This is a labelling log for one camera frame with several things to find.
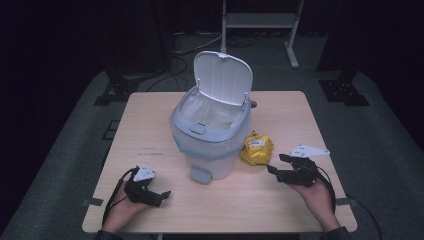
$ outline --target hand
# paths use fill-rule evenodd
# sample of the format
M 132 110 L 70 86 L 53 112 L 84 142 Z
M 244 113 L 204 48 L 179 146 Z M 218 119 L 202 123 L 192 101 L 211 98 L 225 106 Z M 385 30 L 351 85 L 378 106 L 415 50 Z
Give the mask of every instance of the hand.
M 340 223 L 333 212 L 330 193 L 320 179 L 317 179 L 309 188 L 302 185 L 288 185 L 300 194 L 309 211 L 321 224 L 324 232 L 340 227 Z
M 133 203 L 127 198 L 127 194 L 124 191 L 127 181 L 122 183 L 121 188 L 116 194 L 113 201 L 114 205 L 109 215 L 103 224 L 102 230 L 110 233 L 117 233 L 122 227 L 124 227 L 131 219 L 133 219 L 138 213 L 144 209 L 150 208 L 149 205 L 143 203 Z

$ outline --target open lid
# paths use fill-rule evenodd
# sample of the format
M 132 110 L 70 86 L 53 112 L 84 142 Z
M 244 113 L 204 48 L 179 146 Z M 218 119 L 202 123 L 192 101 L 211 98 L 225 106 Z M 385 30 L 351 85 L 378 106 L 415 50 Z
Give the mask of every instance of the open lid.
M 252 89 L 249 65 L 224 53 L 198 53 L 194 59 L 194 76 L 203 95 L 231 105 L 243 105 Z

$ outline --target gray carpet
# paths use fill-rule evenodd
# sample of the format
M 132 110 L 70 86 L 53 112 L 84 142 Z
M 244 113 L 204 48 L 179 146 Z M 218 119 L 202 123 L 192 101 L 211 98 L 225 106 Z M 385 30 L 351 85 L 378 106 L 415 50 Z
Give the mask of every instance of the gray carpet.
M 338 72 L 315 72 L 325 38 L 296 39 L 298 70 L 290 67 L 281 38 L 250 40 L 256 43 L 246 48 L 228 48 L 228 53 L 250 65 L 253 90 L 304 92 L 345 191 L 374 214 L 384 239 L 424 239 L 424 154 L 373 81 L 359 72 L 353 82 L 371 106 L 329 103 L 318 80 L 334 78 Z M 180 37 L 178 46 L 187 49 L 204 41 L 205 37 Z M 219 51 L 219 47 L 215 44 L 202 50 Z M 150 91 L 184 91 L 193 86 L 195 53 L 181 57 L 188 64 L 183 73 L 160 81 Z M 173 72 L 183 67 L 182 61 L 173 60 Z M 139 91 L 168 75 L 142 82 Z M 93 106 L 107 83 L 106 74 L 101 72 L 87 87 L 1 239 L 93 237 L 81 228 L 86 213 L 82 202 L 92 196 L 111 144 L 102 136 L 110 121 L 120 119 L 125 108 L 125 103 Z M 357 205 L 353 211 L 358 221 L 358 229 L 352 233 L 354 239 L 378 239 L 377 229 L 364 208 Z M 147 235 L 123 236 L 150 239 Z M 318 234 L 301 236 L 318 238 Z

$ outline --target yellow snack bag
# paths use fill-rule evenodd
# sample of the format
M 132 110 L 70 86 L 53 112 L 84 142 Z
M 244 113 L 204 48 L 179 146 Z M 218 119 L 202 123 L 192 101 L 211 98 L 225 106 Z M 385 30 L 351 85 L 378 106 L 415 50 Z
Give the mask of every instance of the yellow snack bag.
M 274 150 L 274 144 L 268 136 L 252 131 L 244 140 L 240 157 L 250 165 L 268 164 L 271 160 L 272 150 Z

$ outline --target sleeve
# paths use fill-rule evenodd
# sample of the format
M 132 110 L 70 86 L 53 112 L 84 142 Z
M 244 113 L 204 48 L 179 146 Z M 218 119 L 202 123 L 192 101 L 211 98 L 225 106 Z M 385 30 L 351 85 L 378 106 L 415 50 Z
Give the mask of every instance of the sleeve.
M 93 240 L 123 240 L 123 238 L 116 234 L 99 230 Z
M 324 233 L 326 240 L 353 240 L 346 227 L 339 227 L 332 231 Z

